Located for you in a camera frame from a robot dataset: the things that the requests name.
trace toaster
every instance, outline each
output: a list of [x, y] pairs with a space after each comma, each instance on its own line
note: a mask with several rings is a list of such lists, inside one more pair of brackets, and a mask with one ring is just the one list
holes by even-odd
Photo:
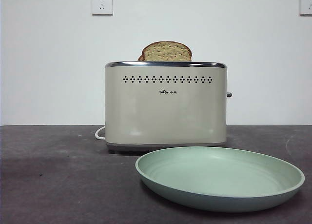
[[105, 141], [113, 151], [226, 142], [226, 65], [119, 61], [105, 66]]

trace electrical socket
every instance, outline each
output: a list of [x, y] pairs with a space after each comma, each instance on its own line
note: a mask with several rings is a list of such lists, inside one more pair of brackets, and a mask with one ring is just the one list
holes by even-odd
[[312, 0], [300, 0], [300, 15], [312, 16]]
[[92, 0], [92, 15], [112, 15], [113, 0]]

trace metal trim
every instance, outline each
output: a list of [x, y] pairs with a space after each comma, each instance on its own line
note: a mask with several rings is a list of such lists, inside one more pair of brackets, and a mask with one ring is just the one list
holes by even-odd
[[171, 144], [120, 144], [106, 142], [109, 150], [113, 151], [128, 151], [128, 152], [151, 152], [159, 149], [169, 147], [188, 147], [188, 146], [223, 146], [225, 142], [221, 143], [171, 143]]
[[212, 67], [226, 68], [225, 64], [216, 62], [194, 62], [194, 61], [117, 61], [110, 62], [105, 67], [118, 66], [172, 66], [172, 67]]

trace power cord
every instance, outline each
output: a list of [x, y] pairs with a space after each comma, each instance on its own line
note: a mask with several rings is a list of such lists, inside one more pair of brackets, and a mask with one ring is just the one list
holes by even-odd
[[101, 130], [103, 130], [103, 129], [105, 129], [105, 126], [103, 126], [103, 127], [101, 127], [100, 129], [98, 129], [98, 130], [96, 131], [96, 133], [95, 133], [95, 137], [96, 137], [98, 140], [105, 140], [105, 137], [98, 136], [98, 133], [99, 133]]

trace dark countertop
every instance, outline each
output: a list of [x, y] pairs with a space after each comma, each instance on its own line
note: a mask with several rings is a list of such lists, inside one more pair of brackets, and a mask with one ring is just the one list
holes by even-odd
[[99, 126], [2, 126], [3, 224], [312, 223], [312, 126], [228, 126], [226, 147], [264, 153], [306, 176], [286, 203], [251, 213], [214, 213], [168, 201], [135, 169], [144, 153], [110, 153]]

